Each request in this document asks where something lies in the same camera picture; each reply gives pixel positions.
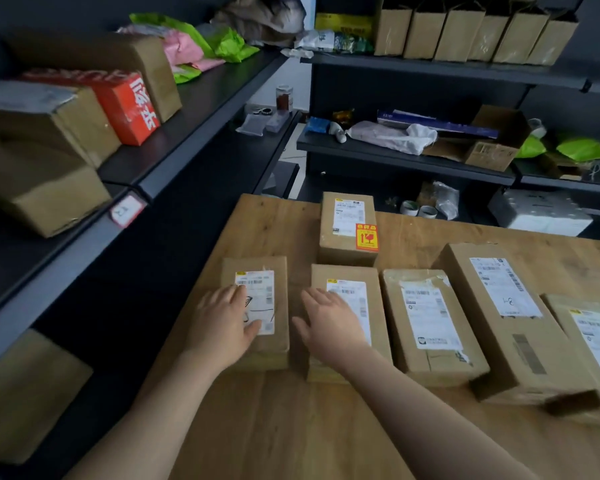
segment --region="person's right hand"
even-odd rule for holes
[[[311,355],[343,373],[360,350],[369,347],[358,317],[334,292],[308,288],[301,294],[309,323],[300,317],[292,321]]]

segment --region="floor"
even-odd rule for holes
[[[304,123],[300,123],[298,126],[296,126],[293,135],[291,135],[291,138],[289,138],[289,141],[282,152],[282,156],[280,157],[280,160],[290,163],[297,163],[300,165],[300,170],[298,170],[296,181],[294,182],[293,187],[291,187],[291,193],[289,193],[289,199],[293,200],[297,199],[298,197],[298,193],[300,192],[300,188],[302,188],[302,184],[304,182],[304,174],[306,172],[306,152],[296,150],[296,141],[302,134],[302,131],[304,131]]]

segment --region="shelf label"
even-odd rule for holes
[[[135,195],[129,194],[115,204],[109,213],[113,222],[122,227],[122,229],[126,229],[145,207],[145,202],[138,199]]]
[[[356,249],[378,250],[378,229],[373,224],[356,224]]]

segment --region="yellow label logo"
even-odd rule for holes
[[[373,224],[356,224],[356,248],[378,251],[378,229]]]

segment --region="white wall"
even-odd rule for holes
[[[304,5],[306,16],[304,17],[304,28],[313,28],[315,20],[315,0],[300,0]],[[311,96],[311,64],[301,64],[299,59],[289,59],[282,64],[275,74],[266,81],[258,92],[254,94],[249,102],[252,104],[263,104],[267,106],[276,105],[276,87],[280,84],[288,84],[294,88],[294,108],[309,111],[309,99]]]

